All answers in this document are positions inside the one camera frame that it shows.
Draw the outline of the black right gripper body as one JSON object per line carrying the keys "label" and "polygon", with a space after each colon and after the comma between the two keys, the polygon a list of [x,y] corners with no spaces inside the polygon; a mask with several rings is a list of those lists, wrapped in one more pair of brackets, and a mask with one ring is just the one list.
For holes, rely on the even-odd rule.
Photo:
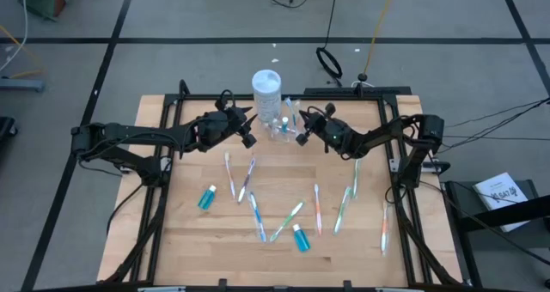
{"label": "black right gripper body", "polygon": [[304,133],[300,133],[296,138],[297,143],[303,146],[309,140],[309,136],[315,134],[325,144],[326,153],[329,147],[341,153],[348,125],[341,120],[332,118],[336,112],[335,105],[328,103],[324,111],[316,106],[309,106],[305,111],[318,112],[321,116],[315,121],[314,128],[304,127]]}

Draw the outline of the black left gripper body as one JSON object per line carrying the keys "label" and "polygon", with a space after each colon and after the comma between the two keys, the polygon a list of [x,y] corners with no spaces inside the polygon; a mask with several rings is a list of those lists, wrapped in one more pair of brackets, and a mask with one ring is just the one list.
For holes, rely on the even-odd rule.
{"label": "black left gripper body", "polygon": [[238,106],[231,106],[221,111],[205,113],[198,118],[196,138],[199,149],[211,149],[237,135],[246,149],[250,149],[257,142],[254,135],[244,132],[242,125],[249,119],[247,115],[241,117]]}

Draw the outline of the clear plastic organizer box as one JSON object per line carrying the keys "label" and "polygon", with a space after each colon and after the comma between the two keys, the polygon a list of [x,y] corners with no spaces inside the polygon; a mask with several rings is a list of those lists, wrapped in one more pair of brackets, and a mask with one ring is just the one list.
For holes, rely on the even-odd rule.
{"label": "clear plastic organizer box", "polygon": [[[281,132],[282,117],[287,117],[289,119],[289,124],[288,124],[289,132],[287,134],[283,134]],[[295,142],[297,136],[300,133],[300,131],[296,129],[296,126],[292,124],[290,113],[288,114],[276,114],[275,112],[268,113],[266,116],[266,120],[263,123],[263,127],[266,130],[269,138],[272,141],[276,141],[276,142],[285,142],[285,143]]]}

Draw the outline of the green toothbrush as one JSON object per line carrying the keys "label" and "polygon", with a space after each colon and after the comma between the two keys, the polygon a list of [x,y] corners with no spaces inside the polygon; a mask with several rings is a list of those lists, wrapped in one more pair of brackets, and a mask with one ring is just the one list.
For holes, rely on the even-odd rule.
{"label": "green toothbrush", "polygon": [[296,216],[296,214],[300,211],[300,209],[305,205],[304,201],[299,202],[293,210],[290,212],[290,214],[283,220],[283,222],[279,225],[277,230],[271,235],[270,242],[274,242],[281,232],[284,230],[285,227],[288,226],[288,224],[292,221],[292,219]]}
{"label": "green toothbrush", "polygon": [[343,217],[345,214],[346,207],[349,204],[349,201],[351,199],[351,194],[352,194],[352,188],[350,186],[347,186],[339,206],[339,212],[333,228],[333,235],[337,235],[341,230]]}
{"label": "green toothbrush", "polygon": [[356,159],[354,161],[353,181],[352,181],[352,187],[351,187],[351,197],[354,199],[357,198],[357,194],[358,194],[358,179],[359,179],[360,166],[361,166],[361,159]]}

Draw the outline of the white printed booklet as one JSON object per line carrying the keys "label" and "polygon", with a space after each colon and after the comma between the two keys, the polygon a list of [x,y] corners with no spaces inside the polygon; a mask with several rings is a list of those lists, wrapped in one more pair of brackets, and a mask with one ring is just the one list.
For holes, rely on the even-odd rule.
{"label": "white printed booklet", "polygon": [[473,185],[482,203],[489,210],[527,202],[528,198],[508,173],[501,173]]}

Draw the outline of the grey flat floor base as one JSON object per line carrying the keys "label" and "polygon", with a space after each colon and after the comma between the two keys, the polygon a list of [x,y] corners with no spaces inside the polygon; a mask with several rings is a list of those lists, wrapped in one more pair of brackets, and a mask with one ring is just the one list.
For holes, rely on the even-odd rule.
{"label": "grey flat floor base", "polygon": [[44,88],[45,83],[41,80],[0,78],[0,90],[25,90],[40,93]]}

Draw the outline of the black caster object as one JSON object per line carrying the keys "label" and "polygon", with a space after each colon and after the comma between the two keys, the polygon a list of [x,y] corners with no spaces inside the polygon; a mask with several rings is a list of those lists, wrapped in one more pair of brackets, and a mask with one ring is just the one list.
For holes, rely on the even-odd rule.
{"label": "black caster object", "polygon": [[18,133],[15,120],[11,117],[0,116],[0,142]]}

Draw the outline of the black side stand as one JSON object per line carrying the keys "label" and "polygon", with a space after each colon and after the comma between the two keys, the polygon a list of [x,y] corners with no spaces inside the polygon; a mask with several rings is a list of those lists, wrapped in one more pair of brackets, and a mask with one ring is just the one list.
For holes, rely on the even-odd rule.
{"label": "black side stand", "polygon": [[447,181],[459,235],[474,249],[504,250],[517,244],[526,249],[550,247],[550,195],[539,196],[532,180],[518,180],[527,202],[489,210],[473,182]]}

